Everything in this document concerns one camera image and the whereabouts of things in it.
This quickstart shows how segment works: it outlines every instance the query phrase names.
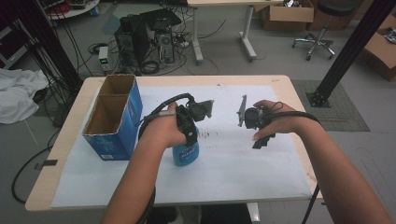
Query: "blue box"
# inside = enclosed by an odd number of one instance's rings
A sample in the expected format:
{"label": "blue box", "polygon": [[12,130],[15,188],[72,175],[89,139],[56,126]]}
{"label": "blue box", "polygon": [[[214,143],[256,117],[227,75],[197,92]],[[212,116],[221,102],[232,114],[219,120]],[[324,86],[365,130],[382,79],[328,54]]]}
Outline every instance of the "blue box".
{"label": "blue box", "polygon": [[102,160],[128,161],[142,108],[135,76],[107,76],[82,135]]}

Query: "round stool seat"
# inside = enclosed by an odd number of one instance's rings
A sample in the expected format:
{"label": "round stool seat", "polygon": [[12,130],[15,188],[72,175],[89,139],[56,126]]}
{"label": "round stool seat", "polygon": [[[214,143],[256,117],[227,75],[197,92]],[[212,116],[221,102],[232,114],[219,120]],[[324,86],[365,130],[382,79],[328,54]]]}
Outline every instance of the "round stool seat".
{"label": "round stool seat", "polygon": [[318,9],[331,16],[348,16],[357,6],[354,0],[318,0]]}

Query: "stool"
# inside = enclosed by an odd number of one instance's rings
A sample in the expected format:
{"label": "stool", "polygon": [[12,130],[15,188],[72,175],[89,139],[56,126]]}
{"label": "stool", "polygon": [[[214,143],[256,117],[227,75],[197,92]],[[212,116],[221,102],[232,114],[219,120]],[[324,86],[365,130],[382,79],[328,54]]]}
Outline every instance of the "stool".
{"label": "stool", "polygon": [[335,55],[334,51],[330,48],[332,44],[331,40],[322,40],[322,37],[326,33],[327,26],[329,25],[330,20],[333,16],[348,16],[353,10],[358,6],[358,3],[354,0],[318,0],[318,9],[329,15],[329,19],[327,19],[326,23],[321,28],[318,36],[314,36],[311,33],[305,36],[305,38],[297,38],[294,39],[292,47],[296,46],[297,42],[308,42],[313,43],[314,45],[308,51],[306,55],[306,60],[311,60],[311,53],[317,46],[321,46],[327,51],[330,52],[329,59],[332,59]]}

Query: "person's left arm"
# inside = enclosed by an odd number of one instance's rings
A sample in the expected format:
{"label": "person's left arm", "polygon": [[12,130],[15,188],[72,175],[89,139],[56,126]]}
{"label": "person's left arm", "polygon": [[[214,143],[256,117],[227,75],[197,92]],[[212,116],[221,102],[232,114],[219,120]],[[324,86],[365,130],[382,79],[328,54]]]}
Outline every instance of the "person's left arm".
{"label": "person's left arm", "polygon": [[[168,110],[175,111],[176,106],[172,103]],[[165,149],[185,141],[176,115],[153,120],[139,139],[101,223],[136,223],[149,202]]]}

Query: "person's right arm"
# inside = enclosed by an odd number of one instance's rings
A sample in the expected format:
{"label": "person's right arm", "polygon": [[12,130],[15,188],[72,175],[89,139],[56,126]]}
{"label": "person's right arm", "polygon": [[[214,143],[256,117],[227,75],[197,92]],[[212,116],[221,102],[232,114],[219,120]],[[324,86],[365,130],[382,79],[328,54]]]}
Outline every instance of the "person's right arm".
{"label": "person's right arm", "polygon": [[[260,101],[255,106],[272,107],[274,104]],[[283,104],[276,112],[292,110]],[[302,117],[274,119],[259,130],[253,140],[271,133],[297,133],[300,136],[334,223],[392,223],[387,210],[359,170],[319,123]]]}

